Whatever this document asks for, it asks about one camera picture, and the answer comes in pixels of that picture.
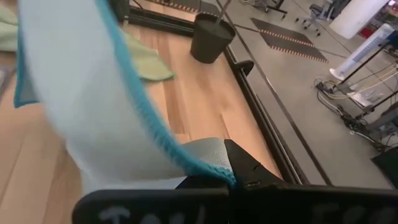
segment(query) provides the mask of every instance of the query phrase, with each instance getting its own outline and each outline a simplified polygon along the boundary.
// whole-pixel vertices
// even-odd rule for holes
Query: blue towel edge
[[[22,91],[24,89],[24,79],[26,77],[26,64],[25,64],[25,55],[24,55],[24,47],[22,43],[22,35],[21,35],[21,22],[19,23],[18,31],[17,31],[17,84],[15,88],[14,94],[14,107],[20,108],[21,106],[25,106],[32,103],[38,103],[37,100],[21,100]]]
[[[138,78],[137,69],[130,61],[125,40],[122,38],[116,18],[112,14],[105,0],[95,0],[99,13],[102,15],[108,34],[113,42],[114,55],[122,71],[122,78],[126,84],[127,93],[132,105],[138,108],[143,127],[154,138],[156,145],[165,151],[171,160],[180,166],[188,175],[211,175],[227,181],[229,186],[236,185],[233,172],[224,167],[211,166],[194,158],[174,139],[146,97],[144,88]]]

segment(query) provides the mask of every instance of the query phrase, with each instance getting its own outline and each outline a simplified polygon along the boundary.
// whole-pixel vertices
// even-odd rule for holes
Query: black floor mat
[[[259,29],[262,38],[270,48],[328,63],[328,60],[305,35],[255,18],[251,18],[251,20]]]
[[[398,148],[382,153],[373,158],[372,161],[398,189]]]
[[[169,0],[167,2],[162,0],[147,0],[147,1],[154,2],[157,4],[162,4],[185,12],[192,12],[192,13],[204,12],[213,15],[218,15],[220,13],[217,6],[215,6],[214,4],[203,1],[201,2],[200,0]]]

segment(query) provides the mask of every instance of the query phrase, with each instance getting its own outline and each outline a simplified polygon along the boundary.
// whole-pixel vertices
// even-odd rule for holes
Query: red object
[[[363,28],[360,32],[361,36],[368,38],[370,37],[372,34],[374,33],[374,30],[370,29],[370,28]]]

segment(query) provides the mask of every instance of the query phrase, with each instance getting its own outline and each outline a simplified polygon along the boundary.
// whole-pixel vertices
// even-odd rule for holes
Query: light green towel
[[[141,78],[160,81],[174,76],[174,72],[165,65],[154,49],[142,45],[139,40],[126,33],[124,38]]]
[[[0,5],[0,51],[17,50],[17,30],[17,16],[7,7]],[[166,66],[155,50],[142,45],[129,34],[124,33],[124,37],[141,78],[161,81],[174,76],[174,72]]]

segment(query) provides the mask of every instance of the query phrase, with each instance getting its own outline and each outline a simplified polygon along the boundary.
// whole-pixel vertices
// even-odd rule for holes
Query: wooden table
[[[193,14],[158,4],[142,6],[194,19]],[[280,176],[224,55],[206,65],[192,58],[187,37],[136,26],[124,30],[156,49],[177,74],[146,87],[181,143],[206,137],[232,139]],[[15,59],[14,54],[0,53],[0,65],[13,65]],[[81,194],[79,171],[42,105],[14,109],[15,85],[13,76],[0,100],[0,223],[70,223]]]

